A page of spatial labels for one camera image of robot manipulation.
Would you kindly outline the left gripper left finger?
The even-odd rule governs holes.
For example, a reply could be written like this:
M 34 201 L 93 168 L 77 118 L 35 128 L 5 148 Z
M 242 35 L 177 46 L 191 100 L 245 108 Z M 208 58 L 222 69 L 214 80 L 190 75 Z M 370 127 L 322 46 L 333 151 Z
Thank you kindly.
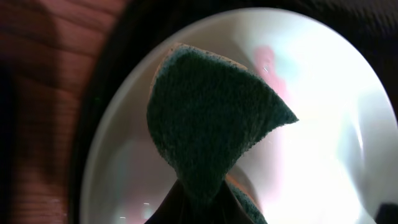
M 179 179 L 145 224 L 197 224 L 199 219 L 194 213 L 193 201 L 186 193 Z

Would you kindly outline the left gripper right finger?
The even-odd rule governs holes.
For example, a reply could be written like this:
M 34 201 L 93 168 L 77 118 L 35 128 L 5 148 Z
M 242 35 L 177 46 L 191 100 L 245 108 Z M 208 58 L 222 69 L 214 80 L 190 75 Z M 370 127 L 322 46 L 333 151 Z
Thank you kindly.
M 208 209 L 205 223 L 208 224 L 254 224 L 233 195 L 227 182 L 223 181 L 220 190 Z

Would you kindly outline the green yellow sponge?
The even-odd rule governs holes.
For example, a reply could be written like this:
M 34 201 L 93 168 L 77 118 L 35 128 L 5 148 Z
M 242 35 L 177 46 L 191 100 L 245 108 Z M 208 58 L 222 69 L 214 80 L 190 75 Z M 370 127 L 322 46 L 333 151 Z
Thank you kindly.
M 254 200 L 227 178 L 246 151 L 274 129 L 297 121 L 262 78 L 226 57 L 176 44 L 154 75 L 146 118 L 199 223 L 205 223 L 223 181 L 254 223 L 265 222 Z

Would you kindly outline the mint plate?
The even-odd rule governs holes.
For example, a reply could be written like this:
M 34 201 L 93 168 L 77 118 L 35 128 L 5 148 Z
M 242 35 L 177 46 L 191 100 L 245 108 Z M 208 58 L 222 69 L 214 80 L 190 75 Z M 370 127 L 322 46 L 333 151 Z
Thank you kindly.
M 79 223 L 144 223 L 176 181 L 149 136 L 154 73 L 174 43 L 228 57 L 250 70 L 274 51 L 271 87 L 297 115 L 246 152 L 230 174 L 269 223 L 372 223 L 397 202 L 397 121 L 366 59 L 342 36 L 300 14 L 252 8 L 178 31 L 130 69 L 89 150 Z

